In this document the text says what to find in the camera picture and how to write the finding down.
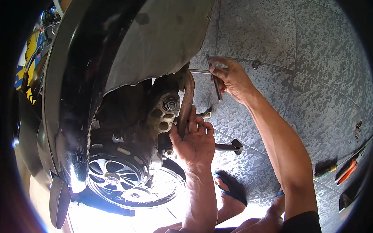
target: tiled floor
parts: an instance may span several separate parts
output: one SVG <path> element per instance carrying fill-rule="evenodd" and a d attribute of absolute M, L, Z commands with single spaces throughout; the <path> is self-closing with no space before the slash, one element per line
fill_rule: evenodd
<path fill-rule="evenodd" d="M 205 42 L 190 68 L 207 69 L 206 53 L 242 64 L 299 134 L 313 165 L 345 160 L 373 133 L 372 72 L 352 25 L 333 0 L 215 0 Z M 261 62 L 258 70 L 251 68 L 254 60 Z M 250 113 L 227 93 L 218 105 L 209 77 L 194 78 L 194 104 L 198 112 L 213 107 L 216 141 L 237 138 L 245 144 L 241 155 L 216 152 L 212 169 L 226 170 L 244 184 L 249 203 L 270 206 L 280 185 Z M 336 173 L 314 181 L 323 232 L 342 224 L 339 196 L 363 170 L 364 160 L 361 164 L 338 187 Z"/>

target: metal rod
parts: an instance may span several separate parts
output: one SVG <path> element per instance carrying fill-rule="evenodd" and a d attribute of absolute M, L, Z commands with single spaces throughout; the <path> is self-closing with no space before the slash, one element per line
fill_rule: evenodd
<path fill-rule="evenodd" d="M 208 70 L 196 70 L 196 69 L 189 69 L 191 73 L 204 73 L 204 74 L 211 74 Z"/>
<path fill-rule="evenodd" d="M 183 102 L 181 103 L 179 118 L 177 122 L 178 134 L 181 140 L 185 135 L 185 128 L 189 119 L 190 111 L 192 110 L 193 97 L 194 97 L 194 78 L 192 73 L 188 70 L 185 73 L 185 93 Z"/>

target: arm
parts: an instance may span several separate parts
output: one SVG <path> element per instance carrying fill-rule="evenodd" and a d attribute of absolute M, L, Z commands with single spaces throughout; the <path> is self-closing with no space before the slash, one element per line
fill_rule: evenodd
<path fill-rule="evenodd" d="M 181 140 L 175 125 L 169 135 L 174 151 L 184 163 L 188 188 L 187 212 L 180 231 L 213 232 L 217 220 L 217 205 L 211 174 L 215 152 L 212 124 L 197 117 L 193 106 L 184 139 Z"/>
<path fill-rule="evenodd" d="M 285 220 L 303 212 L 317 212 L 311 160 L 298 135 L 254 87 L 239 63 L 222 57 L 211 61 L 228 66 L 210 69 L 224 82 L 221 92 L 228 91 L 253 116 L 286 196 Z"/>

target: man's right hand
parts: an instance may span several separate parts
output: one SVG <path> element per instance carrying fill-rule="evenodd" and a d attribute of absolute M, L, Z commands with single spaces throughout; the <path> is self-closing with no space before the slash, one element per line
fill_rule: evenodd
<path fill-rule="evenodd" d="M 219 85 L 221 94 L 227 91 L 237 102 L 244 104 L 245 97 L 247 98 L 253 91 L 256 91 L 249 76 L 238 62 L 225 57 L 212 57 L 209 62 L 224 64 L 228 67 L 210 67 L 210 72 L 224 82 L 224 84 Z"/>

